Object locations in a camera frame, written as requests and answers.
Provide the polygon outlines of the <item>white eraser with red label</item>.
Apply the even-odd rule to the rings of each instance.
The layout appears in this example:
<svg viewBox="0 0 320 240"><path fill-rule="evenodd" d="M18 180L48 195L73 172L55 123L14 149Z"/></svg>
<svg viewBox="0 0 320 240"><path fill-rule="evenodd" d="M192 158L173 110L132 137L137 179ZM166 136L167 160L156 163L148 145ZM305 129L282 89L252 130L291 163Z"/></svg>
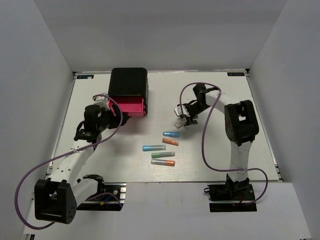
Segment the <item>white eraser with red label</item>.
<svg viewBox="0 0 320 240"><path fill-rule="evenodd" d="M176 129L180 129L180 128L184 127L186 123L187 123L186 118L180 118L174 123L174 126Z"/></svg>

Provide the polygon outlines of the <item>blue corner label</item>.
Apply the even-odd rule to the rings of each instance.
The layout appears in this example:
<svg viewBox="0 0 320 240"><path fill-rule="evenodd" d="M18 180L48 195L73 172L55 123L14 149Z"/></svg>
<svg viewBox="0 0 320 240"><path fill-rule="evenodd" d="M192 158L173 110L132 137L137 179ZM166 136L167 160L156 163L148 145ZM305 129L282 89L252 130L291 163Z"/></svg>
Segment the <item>blue corner label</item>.
<svg viewBox="0 0 320 240"><path fill-rule="evenodd" d="M229 77L244 77L245 73L244 72L227 72L227 75Z"/></svg>
<svg viewBox="0 0 320 240"><path fill-rule="evenodd" d="M80 80L87 80L87 79L93 79L94 75L93 74L89 74L89 75L77 75L76 79L80 79Z"/></svg>

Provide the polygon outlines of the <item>black drawer cabinet shell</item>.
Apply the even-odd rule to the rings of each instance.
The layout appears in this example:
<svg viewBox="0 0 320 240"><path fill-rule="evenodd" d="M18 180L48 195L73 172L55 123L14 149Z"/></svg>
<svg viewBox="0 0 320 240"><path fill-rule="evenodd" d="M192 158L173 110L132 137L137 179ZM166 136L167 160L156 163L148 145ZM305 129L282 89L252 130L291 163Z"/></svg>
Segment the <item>black drawer cabinet shell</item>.
<svg viewBox="0 0 320 240"><path fill-rule="evenodd" d="M148 113L148 71L144 67L117 67L112 69L108 93L111 98L119 96L144 97Z"/></svg>

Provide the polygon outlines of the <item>right blue corner label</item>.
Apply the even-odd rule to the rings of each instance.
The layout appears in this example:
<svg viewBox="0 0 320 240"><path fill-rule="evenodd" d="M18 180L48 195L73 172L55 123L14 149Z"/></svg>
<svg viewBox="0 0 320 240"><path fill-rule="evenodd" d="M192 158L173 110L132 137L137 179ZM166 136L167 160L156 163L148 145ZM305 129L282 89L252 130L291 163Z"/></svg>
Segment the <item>right blue corner label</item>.
<svg viewBox="0 0 320 240"><path fill-rule="evenodd" d="M227 75L229 77L244 77L245 73L244 72L227 72Z"/></svg>

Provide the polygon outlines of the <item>orange pen refill tube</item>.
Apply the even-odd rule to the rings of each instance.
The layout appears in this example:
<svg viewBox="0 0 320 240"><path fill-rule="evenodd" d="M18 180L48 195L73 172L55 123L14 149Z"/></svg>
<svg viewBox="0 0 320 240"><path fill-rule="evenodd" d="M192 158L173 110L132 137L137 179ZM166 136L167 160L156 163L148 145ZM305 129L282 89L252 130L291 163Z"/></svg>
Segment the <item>orange pen refill tube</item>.
<svg viewBox="0 0 320 240"><path fill-rule="evenodd" d="M169 139L169 138L163 138L162 142L165 144L173 145L173 146L178 146L179 143L175 140Z"/></svg>

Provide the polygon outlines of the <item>light blue clear tube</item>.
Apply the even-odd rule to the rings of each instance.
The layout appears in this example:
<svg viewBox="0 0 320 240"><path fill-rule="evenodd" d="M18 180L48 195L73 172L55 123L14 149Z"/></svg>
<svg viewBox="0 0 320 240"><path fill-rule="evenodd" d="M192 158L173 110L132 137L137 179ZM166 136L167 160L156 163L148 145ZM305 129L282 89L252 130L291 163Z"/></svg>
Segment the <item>light blue clear tube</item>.
<svg viewBox="0 0 320 240"><path fill-rule="evenodd" d="M161 145L143 145L142 150L144 152L149 152L149 151L164 151L166 150L166 146L164 144Z"/></svg>

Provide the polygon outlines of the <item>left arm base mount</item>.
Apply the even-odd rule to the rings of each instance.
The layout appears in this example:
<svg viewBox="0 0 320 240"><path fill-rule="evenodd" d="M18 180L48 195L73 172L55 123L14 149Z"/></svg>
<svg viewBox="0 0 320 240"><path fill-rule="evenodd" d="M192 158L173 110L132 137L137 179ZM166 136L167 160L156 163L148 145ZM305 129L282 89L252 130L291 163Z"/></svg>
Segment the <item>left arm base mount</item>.
<svg viewBox="0 0 320 240"><path fill-rule="evenodd" d="M122 210L119 202L124 206L127 184L105 183L102 188L104 195L87 200L77 207L78 211L119 212Z"/></svg>

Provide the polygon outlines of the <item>left blue corner label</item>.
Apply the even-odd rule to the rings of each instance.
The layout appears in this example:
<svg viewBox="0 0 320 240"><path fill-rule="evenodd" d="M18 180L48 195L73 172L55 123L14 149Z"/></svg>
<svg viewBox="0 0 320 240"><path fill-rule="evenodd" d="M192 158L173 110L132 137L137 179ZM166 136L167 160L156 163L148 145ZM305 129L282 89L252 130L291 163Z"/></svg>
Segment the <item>left blue corner label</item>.
<svg viewBox="0 0 320 240"><path fill-rule="evenodd" d="M77 75L76 79L80 79L80 80L87 80L87 79L93 79L94 75L93 74L89 74L89 75Z"/></svg>

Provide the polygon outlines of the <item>blue pen refill tube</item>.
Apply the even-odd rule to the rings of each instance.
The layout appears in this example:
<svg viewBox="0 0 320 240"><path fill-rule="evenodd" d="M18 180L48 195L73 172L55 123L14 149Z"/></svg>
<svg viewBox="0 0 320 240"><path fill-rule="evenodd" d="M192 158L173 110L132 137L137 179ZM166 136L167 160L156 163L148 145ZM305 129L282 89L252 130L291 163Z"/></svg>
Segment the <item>blue pen refill tube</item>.
<svg viewBox="0 0 320 240"><path fill-rule="evenodd" d="M177 131L164 131L163 132L164 137L170 137L170 138L179 138L180 133Z"/></svg>

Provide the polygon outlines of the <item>pink top drawer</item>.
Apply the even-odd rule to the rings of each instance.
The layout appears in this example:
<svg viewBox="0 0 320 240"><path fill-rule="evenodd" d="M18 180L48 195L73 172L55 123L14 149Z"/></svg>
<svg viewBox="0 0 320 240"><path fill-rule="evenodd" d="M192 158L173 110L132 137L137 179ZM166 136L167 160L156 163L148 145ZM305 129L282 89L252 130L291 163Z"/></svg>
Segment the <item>pink top drawer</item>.
<svg viewBox="0 0 320 240"><path fill-rule="evenodd" d="M112 96L111 98L129 117L142 117L147 114L145 99L142 96Z"/></svg>

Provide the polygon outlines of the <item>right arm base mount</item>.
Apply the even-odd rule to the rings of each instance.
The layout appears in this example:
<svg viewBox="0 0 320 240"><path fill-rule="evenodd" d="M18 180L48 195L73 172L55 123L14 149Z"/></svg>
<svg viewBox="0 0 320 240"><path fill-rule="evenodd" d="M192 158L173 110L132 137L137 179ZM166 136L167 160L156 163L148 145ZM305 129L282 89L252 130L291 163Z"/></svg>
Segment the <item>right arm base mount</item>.
<svg viewBox="0 0 320 240"><path fill-rule="evenodd" d="M240 213L256 212L256 203L253 186L248 185L247 189L230 194L225 184L210 184L203 192L209 198L209 210L211 213Z"/></svg>

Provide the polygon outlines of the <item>clear tube orange cap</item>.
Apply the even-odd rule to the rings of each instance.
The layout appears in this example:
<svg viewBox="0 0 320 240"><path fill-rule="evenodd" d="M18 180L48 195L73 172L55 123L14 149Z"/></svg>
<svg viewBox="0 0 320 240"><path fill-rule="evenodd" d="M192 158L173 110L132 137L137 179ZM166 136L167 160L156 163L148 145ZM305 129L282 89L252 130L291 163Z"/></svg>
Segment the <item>clear tube orange cap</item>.
<svg viewBox="0 0 320 240"><path fill-rule="evenodd" d="M165 159L151 159L150 163L152 165L167 166L167 167L174 167L176 165L176 162L174 160L165 160Z"/></svg>

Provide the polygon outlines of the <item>green clear tube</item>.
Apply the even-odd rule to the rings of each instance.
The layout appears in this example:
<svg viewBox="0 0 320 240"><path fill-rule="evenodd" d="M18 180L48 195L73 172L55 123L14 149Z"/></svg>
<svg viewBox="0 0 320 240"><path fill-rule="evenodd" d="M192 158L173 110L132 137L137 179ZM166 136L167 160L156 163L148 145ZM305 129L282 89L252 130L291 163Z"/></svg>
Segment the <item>green clear tube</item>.
<svg viewBox="0 0 320 240"><path fill-rule="evenodd" d="M151 154L151 157L153 159L157 158L168 158L168 157L174 157L175 152L174 151L169 151L169 152L154 152Z"/></svg>

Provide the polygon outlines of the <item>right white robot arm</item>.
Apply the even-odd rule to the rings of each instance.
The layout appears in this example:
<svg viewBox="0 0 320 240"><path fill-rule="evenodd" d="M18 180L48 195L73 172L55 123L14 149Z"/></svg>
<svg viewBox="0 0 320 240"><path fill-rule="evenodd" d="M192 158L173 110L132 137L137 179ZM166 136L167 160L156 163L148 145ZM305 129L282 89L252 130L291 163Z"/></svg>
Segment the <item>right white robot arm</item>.
<svg viewBox="0 0 320 240"><path fill-rule="evenodd" d="M176 109L179 125L183 127L196 125L199 114L205 110L211 113L217 109L224 115L224 130L230 141L230 165L228 169L214 168L205 157L205 136L209 121L206 120L201 135L201 156L204 164L215 172L225 173L224 184L209 185L208 193L212 201L232 201L245 199L250 190L248 167L250 149L259 124L252 101L234 100L222 93L222 90L211 83L193 82L193 93L196 97L188 103L180 102Z"/></svg>

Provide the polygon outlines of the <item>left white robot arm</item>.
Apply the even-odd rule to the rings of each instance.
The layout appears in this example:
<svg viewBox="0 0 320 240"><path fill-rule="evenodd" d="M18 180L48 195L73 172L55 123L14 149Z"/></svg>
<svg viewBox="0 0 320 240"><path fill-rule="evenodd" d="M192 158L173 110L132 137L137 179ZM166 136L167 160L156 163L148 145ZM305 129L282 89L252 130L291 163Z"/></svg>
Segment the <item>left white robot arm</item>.
<svg viewBox="0 0 320 240"><path fill-rule="evenodd" d="M117 104L111 109L91 104L85 107L84 120L78 125L68 155L46 180L34 186L34 215L37 220L70 224L79 205L103 198L104 178L97 174L78 177L86 161L103 142L104 130L115 130L128 120Z"/></svg>

